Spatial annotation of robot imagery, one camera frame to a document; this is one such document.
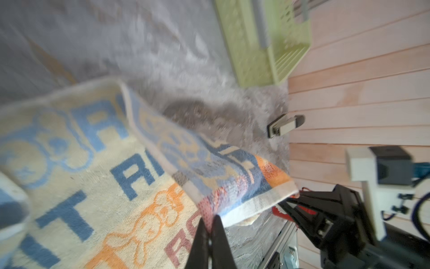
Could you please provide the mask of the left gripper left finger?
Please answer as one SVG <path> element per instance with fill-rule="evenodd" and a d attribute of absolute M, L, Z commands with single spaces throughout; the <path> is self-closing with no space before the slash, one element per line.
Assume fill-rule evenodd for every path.
<path fill-rule="evenodd" d="M 185 269 L 209 268 L 210 238 L 203 219 L 200 219 Z"/>

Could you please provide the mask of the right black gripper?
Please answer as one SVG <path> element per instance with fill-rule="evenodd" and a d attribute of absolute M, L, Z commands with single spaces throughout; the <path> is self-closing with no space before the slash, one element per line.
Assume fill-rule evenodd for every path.
<path fill-rule="evenodd" d="M 374 228 L 358 192 L 336 185 L 332 192 L 302 192 L 278 206 L 296 223 L 310 242 L 320 249 L 324 269 L 371 269 L 376 264 Z M 326 213 L 331 221 L 321 238 L 310 209 Z"/>

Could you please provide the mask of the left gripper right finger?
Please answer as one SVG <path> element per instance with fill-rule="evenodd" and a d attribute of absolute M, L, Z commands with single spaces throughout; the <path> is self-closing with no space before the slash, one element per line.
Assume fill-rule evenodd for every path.
<path fill-rule="evenodd" d="M 237 269 L 221 217 L 216 215 L 211 231 L 213 269 Z"/>

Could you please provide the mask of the red pen holder cup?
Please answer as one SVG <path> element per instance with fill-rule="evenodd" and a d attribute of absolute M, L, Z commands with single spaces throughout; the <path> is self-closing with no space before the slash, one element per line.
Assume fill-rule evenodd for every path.
<path fill-rule="evenodd" d="M 300 192 L 311 192 L 312 190 L 307 188 L 307 187 L 302 187 L 302 189 L 300 190 Z M 299 196 L 299 193 L 293 194 L 288 196 L 288 198 L 297 198 Z M 312 220 L 314 218 L 314 216 L 316 216 L 317 212 L 312 211 L 311 209 L 305 208 L 303 206 L 299 206 L 300 209 L 302 209 L 306 214 L 305 216 L 308 217 L 308 219 Z M 272 213 L 273 215 L 280 217 L 282 219 L 285 219 L 287 221 L 291 221 L 293 223 L 296 224 L 296 222 L 293 220 L 292 217 L 290 217 L 290 215 L 288 213 L 286 213 L 286 211 L 279 205 L 276 204 L 275 206 L 272 207 Z"/>

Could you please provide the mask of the red white blue towel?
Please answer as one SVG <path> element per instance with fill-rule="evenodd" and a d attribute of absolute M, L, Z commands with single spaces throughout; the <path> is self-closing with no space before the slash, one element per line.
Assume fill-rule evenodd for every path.
<path fill-rule="evenodd" d="M 232 226 L 297 194 L 117 79 L 1 109 L 3 269 L 182 269 L 200 219 Z"/>

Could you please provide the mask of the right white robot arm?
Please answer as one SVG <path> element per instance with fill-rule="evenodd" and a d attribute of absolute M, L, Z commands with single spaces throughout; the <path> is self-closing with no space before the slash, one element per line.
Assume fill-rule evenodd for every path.
<path fill-rule="evenodd" d="M 324 269 L 427 269 L 430 244 L 390 224 L 377 239 L 358 192 L 301 192 L 279 206 L 320 250 Z"/>

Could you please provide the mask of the black white stapler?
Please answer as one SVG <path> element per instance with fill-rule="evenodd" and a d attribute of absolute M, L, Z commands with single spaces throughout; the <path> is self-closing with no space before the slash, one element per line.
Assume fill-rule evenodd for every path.
<path fill-rule="evenodd" d="M 304 115 L 295 115 L 289 118 L 287 114 L 282 114 L 273 122 L 267 125 L 268 138 L 272 139 L 276 136 L 283 136 L 294 129 L 299 128 L 305 123 Z"/>

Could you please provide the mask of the light green plastic basket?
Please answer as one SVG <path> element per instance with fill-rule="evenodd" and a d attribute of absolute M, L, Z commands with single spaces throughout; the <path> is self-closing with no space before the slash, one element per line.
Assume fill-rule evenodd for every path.
<path fill-rule="evenodd" d="M 237 83 L 242 88 L 279 85 L 311 47 L 308 1 L 215 1 L 219 25 Z"/>

